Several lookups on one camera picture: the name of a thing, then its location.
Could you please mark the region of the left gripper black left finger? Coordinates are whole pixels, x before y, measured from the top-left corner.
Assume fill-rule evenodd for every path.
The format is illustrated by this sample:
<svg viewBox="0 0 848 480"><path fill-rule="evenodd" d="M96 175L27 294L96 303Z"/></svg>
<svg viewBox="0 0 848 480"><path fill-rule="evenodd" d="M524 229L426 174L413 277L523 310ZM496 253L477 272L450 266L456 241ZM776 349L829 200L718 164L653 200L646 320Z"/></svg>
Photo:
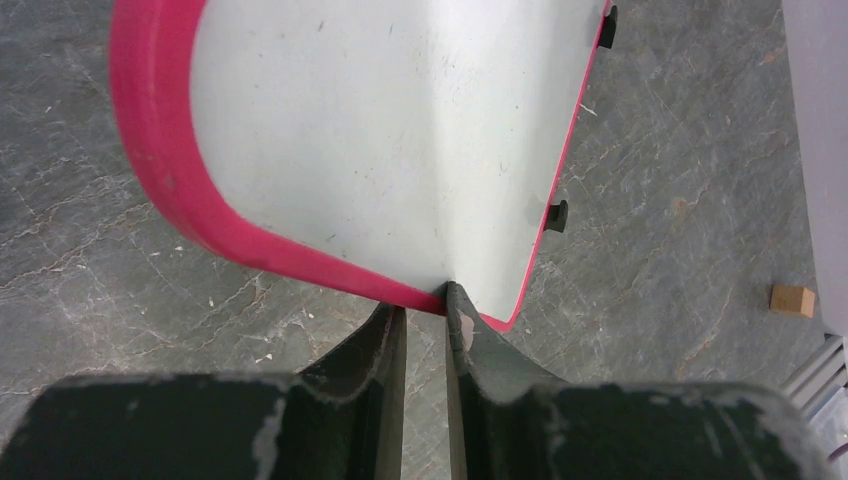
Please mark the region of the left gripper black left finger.
<svg viewBox="0 0 848 480"><path fill-rule="evenodd" d="M379 305L297 373L90 375L29 407L5 479L396 479L406 313Z"/></svg>

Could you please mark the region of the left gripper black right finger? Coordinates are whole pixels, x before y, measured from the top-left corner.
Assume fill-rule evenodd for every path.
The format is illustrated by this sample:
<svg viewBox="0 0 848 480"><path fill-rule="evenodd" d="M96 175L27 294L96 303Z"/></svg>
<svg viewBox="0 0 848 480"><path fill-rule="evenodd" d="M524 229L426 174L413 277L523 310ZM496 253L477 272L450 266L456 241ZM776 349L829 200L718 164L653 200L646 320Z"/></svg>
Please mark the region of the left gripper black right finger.
<svg viewBox="0 0 848 480"><path fill-rule="evenodd" d="M464 288L444 290L456 479L825 479L779 393L727 382L570 383L517 350Z"/></svg>

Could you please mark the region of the pink framed whiteboard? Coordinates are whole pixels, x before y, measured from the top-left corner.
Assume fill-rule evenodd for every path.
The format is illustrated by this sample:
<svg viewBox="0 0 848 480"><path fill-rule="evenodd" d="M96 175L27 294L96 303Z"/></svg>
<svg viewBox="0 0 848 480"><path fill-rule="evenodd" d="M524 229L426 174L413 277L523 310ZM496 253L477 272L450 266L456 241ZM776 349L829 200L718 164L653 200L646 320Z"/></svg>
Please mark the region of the pink framed whiteboard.
<svg viewBox="0 0 848 480"><path fill-rule="evenodd" d="M236 263L514 324L611 1L118 1L112 101L161 214Z"/></svg>

